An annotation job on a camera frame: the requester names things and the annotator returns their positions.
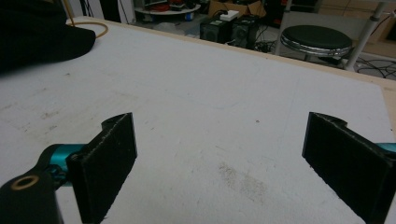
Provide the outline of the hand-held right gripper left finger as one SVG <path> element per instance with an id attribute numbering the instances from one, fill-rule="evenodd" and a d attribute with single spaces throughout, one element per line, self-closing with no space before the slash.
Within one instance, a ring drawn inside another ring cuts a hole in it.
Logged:
<path id="1" fill-rule="evenodd" d="M 132 113 L 102 122 L 102 131 L 66 158 L 84 224 L 100 224 L 137 158 Z"/>

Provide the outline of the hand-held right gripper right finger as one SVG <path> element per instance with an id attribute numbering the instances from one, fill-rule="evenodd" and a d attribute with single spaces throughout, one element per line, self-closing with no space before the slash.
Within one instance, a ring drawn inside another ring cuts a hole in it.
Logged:
<path id="1" fill-rule="evenodd" d="M 396 151 L 348 129 L 339 118 L 311 112 L 303 158 L 366 224 L 384 224 L 396 193 Z"/>

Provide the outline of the round black stool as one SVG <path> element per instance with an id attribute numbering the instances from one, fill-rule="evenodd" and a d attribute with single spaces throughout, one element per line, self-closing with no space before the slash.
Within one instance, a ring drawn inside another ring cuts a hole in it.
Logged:
<path id="1" fill-rule="evenodd" d="M 280 42 L 305 56 L 345 56 L 352 49 L 352 39 L 344 33 L 317 25 L 296 25 L 283 30 Z"/>

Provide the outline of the white metal stand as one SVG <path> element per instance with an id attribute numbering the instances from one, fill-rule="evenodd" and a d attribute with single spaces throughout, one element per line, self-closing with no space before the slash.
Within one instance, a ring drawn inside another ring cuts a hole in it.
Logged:
<path id="1" fill-rule="evenodd" d="M 369 37 L 374 31 L 375 27 L 378 25 L 381 15 L 384 10 L 388 6 L 389 3 L 396 3 L 396 0 L 367 0 L 372 2 L 377 2 L 377 7 L 375 8 L 373 14 L 365 23 L 359 39 L 355 48 L 352 50 L 350 57 L 347 59 L 347 62 L 344 64 L 344 69 L 347 71 L 354 72 L 354 65 L 358 60 L 361 52 L 363 51 Z"/>

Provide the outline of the black cloth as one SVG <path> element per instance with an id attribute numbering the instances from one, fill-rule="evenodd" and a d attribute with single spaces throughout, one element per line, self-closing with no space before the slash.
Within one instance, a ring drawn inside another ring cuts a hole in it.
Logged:
<path id="1" fill-rule="evenodd" d="M 46 0 L 0 0 L 0 73 L 58 63 L 90 52 L 92 30 L 66 23 L 64 10 Z"/>

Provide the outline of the black speaker box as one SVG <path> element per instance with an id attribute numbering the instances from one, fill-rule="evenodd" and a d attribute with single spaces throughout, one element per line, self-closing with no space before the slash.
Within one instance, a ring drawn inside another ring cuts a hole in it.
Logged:
<path id="1" fill-rule="evenodd" d="M 233 22 L 231 39 L 233 45 L 242 49 L 254 49 L 262 35 L 263 19 L 258 16 L 243 16 Z"/>
<path id="2" fill-rule="evenodd" d="M 224 44 L 231 40 L 232 24 L 220 19 L 209 19 L 200 24 L 200 38 Z"/>

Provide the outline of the round white table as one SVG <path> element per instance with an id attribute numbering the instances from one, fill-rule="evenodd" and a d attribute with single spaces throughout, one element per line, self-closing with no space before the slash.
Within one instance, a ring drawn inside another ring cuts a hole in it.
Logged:
<path id="1" fill-rule="evenodd" d="M 135 12 L 147 14 L 147 15 L 180 15 L 180 14 L 191 14 L 201 7 L 200 4 L 195 4 L 193 7 L 187 7 L 186 5 L 154 5 L 147 7 L 136 7 Z"/>

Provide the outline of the white power adapter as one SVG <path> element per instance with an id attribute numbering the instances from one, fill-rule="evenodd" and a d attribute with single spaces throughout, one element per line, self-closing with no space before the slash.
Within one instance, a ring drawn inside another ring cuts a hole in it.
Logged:
<path id="1" fill-rule="evenodd" d="M 228 10 L 226 14 L 221 14 L 219 18 L 222 21 L 232 21 L 236 19 L 239 15 L 239 12 L 236 10 Z"/>

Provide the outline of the cardboard box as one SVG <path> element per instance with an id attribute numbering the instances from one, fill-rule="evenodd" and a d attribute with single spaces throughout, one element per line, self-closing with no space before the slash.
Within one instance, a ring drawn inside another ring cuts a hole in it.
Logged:
<path id="1" fill-rule="evenodd" d="M 222 10 L 235 10 L 239 16 L 254 15 L 259 18 L 266 16 L 262 0 L 210 0 L 207 16 L 212 18 Z"/>

